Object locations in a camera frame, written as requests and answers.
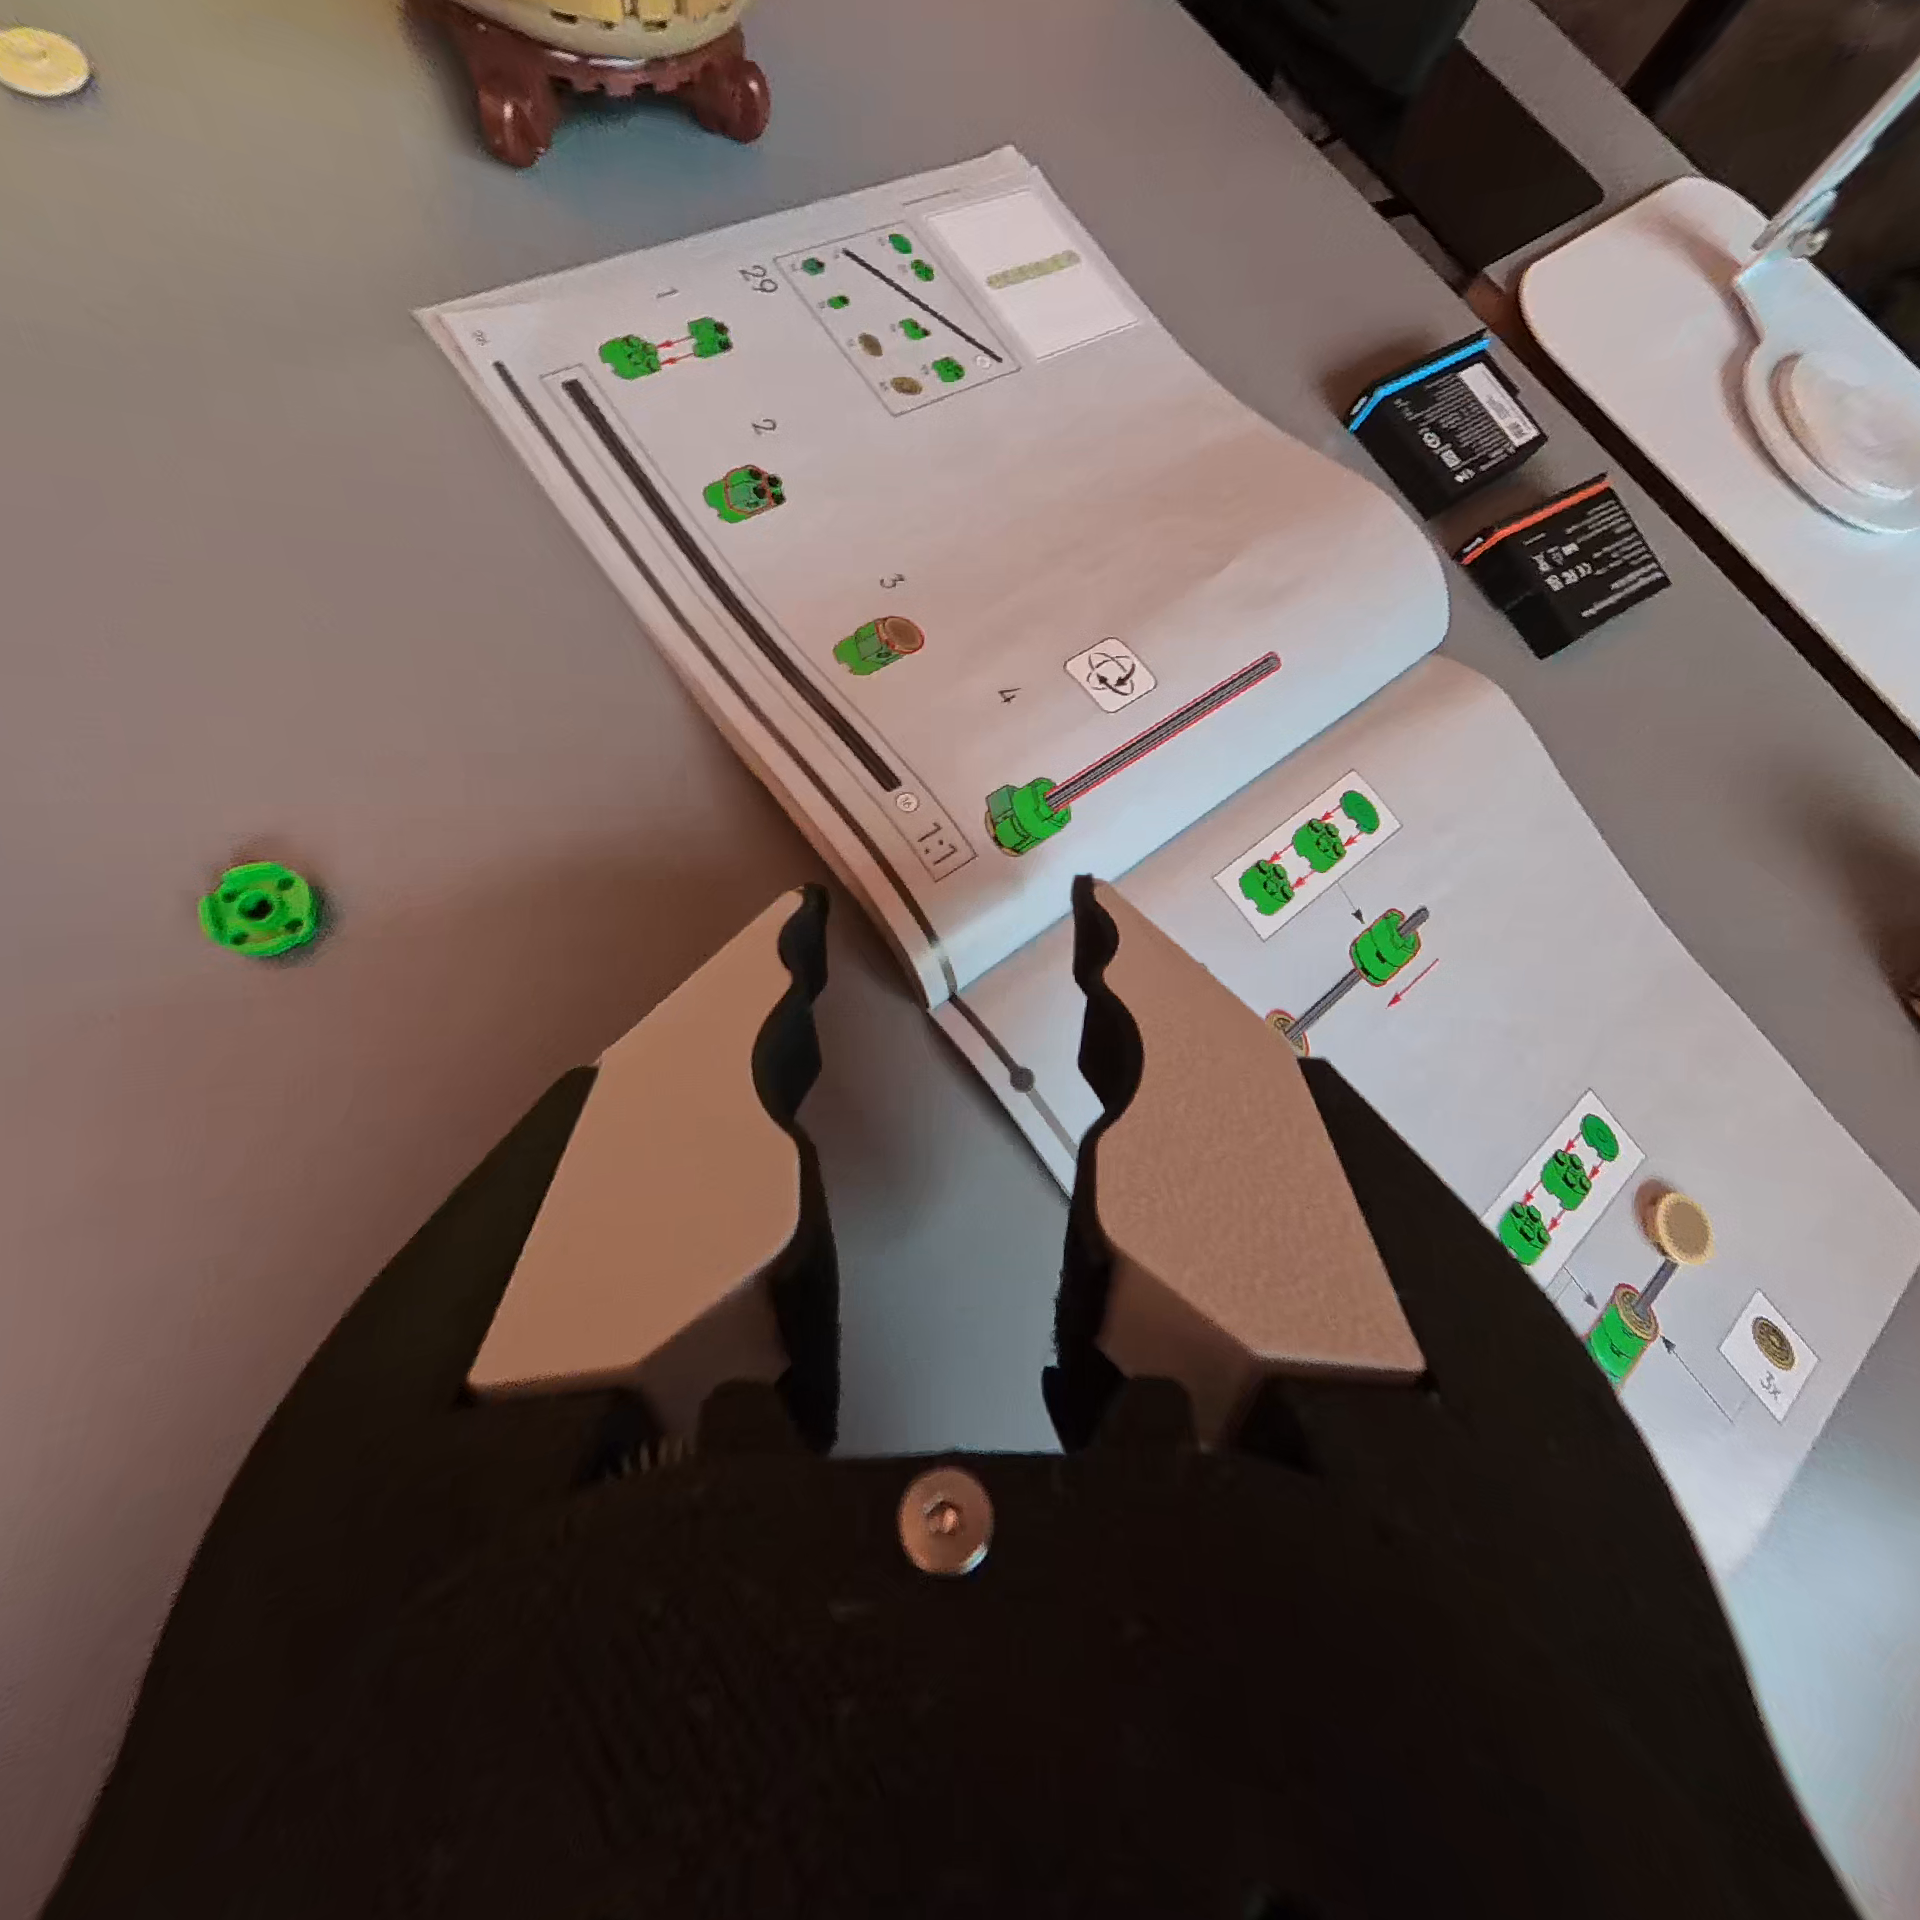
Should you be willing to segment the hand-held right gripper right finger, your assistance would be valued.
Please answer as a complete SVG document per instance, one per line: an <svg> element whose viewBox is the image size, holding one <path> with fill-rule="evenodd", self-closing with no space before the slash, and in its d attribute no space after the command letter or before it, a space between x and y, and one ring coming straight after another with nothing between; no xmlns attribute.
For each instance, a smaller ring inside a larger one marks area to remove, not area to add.
<svg viewBox="0 0 1920 1920"><path fill-rule="evenodd" d="M1072 887L1074 1153L1046 1410L1085 1451L1139 1379L1232 1444L1271 1379L1413 1386L1405 1314L1308 1071L1115 885Z"/></svg>

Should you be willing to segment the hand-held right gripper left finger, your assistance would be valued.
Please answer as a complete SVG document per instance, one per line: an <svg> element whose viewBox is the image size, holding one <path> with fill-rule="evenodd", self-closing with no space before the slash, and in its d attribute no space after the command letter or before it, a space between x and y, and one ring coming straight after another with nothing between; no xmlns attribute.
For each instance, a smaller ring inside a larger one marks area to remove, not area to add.
<svg viewBox="0 0 1920 1920"><path fill-rule="evenodd" d="M601 1055L470 1365L481 1401L610 1390L682 1440L753 1382L832 1451L838 1252L803 1127L827 912L782 892Z"/></svg>

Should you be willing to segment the grey office desk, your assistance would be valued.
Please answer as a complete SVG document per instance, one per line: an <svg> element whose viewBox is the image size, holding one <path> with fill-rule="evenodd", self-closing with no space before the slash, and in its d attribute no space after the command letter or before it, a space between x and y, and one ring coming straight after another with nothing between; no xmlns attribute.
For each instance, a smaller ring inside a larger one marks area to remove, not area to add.
<svg viewBox="0 0 1920 1920"><path fill-rule="evenodd" d="M1538 344L1519 303L1524 272L1570 235L1610 219L1649 192L1694 171L1688 154L1590 61L1538 3L1483 3L1463 31L1465 47L1540 121L1580 167L1598 179L1601 201L1559 226L1531 232L1524 244L1469 278L1469 304L1526 362L1576 421L1616 458L1627 476L1723 572L1723 576L1774 623L1791 647L1859 713L1859 717L1918 769L1918 735L1830 647L1830 640L1748 563L1720 529L1698 514L1672 476L1630 441Z"/></svg>

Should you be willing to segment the green round toy piece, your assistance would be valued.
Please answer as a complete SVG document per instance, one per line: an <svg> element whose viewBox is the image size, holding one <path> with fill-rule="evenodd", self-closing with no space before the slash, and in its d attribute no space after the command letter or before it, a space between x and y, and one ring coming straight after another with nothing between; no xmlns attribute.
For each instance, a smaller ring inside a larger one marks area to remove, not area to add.
<svg viewBox="0 0 1920 1920"><path fill-rule="evenodd" d="M319 941L326 896L287 862L236 862L198 899L198 923L218 948L277 960Z"/></svg>

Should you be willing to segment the white instruction booklet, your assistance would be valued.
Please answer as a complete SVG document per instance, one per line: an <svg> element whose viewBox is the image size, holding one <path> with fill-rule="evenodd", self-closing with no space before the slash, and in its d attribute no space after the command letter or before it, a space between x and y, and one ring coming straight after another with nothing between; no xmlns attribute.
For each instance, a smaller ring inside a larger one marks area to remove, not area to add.
<svg viewBox="0 0 1920 1920"><path fill-rule="evenodd" d="M1605 1338L1748 1558L1918 1209L1437 656L1394 497L1216 382L1017 150L416 319L1057 1188L1090 873Z"/></svg>

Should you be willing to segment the orange-edged black battery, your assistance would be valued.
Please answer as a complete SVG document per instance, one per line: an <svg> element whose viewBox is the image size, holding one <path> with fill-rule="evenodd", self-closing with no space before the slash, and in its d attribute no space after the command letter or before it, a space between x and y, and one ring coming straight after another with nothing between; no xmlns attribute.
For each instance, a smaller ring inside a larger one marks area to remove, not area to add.
<svg viewBox="0 0 1920 1920"><path fill-rule="evenodd" d="M1610 475L1483 526L1454 551L1538 661L1551 661L1674 580Z"/></svg>

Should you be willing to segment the blue-edged black battery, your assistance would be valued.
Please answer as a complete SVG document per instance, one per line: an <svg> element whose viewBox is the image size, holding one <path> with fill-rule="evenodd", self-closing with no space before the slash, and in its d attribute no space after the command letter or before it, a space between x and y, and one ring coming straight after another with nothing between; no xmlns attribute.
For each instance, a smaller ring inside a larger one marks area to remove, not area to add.
<svg viewBox="0 0 1920 1920"><path fill-rule="evenodd" d="M1364 387L1346 432L1377 461L1419 519L1524 469L1548 444L1536 409L1476 329Z"/></svg>

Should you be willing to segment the black rectangular case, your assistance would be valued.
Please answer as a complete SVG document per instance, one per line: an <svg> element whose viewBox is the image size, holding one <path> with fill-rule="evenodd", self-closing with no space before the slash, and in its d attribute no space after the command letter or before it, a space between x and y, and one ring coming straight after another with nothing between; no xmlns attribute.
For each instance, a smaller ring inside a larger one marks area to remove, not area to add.
<svg viewBox="0 0 1920 1920"><path fill-rule="evenodd" d="M1592 171L1465 45L1398 113L1387 163L1397 196L1469 275L1605 201Z"/></svg>

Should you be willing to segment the tan toy pot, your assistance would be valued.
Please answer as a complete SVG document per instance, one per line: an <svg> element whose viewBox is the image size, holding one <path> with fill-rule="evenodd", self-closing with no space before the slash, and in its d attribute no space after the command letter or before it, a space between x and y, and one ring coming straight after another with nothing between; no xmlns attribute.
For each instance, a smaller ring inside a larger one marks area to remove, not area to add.
<svg viewBox="0 0 1920 1920"><path fill-rule="evenodd" d="M748 52L749 3L405 3L467 68L484 147L519 171L553 150L566 97L667 97L753 143L771 86Z"/></svg>

